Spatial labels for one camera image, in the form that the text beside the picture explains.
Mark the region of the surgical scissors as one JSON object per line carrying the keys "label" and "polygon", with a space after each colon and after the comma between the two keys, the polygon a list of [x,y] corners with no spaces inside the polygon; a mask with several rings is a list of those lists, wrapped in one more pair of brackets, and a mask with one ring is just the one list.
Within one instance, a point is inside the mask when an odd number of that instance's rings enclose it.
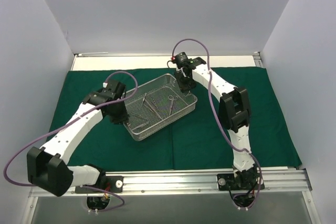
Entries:
{"label": "surgical scissors", "polygon": [[177,100],[177,97],[176,97],[176,96],[173,96],[173,95],[169,95],[169,96],[168,96],[168,99],[170,100],[169,115],[171,115],[171,114],[172,114],[172,111],[173,111],[174,103],[175,103],[175,101]]}

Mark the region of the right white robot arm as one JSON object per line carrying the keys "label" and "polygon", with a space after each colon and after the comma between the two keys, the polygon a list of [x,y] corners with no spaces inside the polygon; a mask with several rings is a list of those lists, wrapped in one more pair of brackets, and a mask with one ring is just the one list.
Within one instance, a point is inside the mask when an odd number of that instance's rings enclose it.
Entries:
{"label": "right white robot arm", "polygon": [[189,92],[197,84],[201,84],[208,90],[210,102],[212,97],[218,100],[215,120],[220,123],[221,129],[226,129],[229,133],[229,145],[234,157],[233,182],[238,188],[246,188],[252,182],[249,172],[257,175],[249,141],[251,108],[247,90],[224,80],[200,57],[190,59],[182,52],[171,60],[176,65],[174,76],[181,92]]}

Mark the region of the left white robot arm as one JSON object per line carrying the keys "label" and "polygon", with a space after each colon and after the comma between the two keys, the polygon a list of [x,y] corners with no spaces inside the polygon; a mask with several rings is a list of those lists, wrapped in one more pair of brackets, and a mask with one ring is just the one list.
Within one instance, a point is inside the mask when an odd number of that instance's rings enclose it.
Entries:
{"label": "left white robot arm", "polygon": [[128,120],[123,99],[125,84],[109,80],[98,91],[90,92],[69,120],[70,126],[59,131],[40,148],[27,153],[28,181],[60,197],[69,188],[88,186],[94,192],[106,188],[103,169],[96,165],[68,166],[68,162],[85,136],[106,116],[114,124]]}

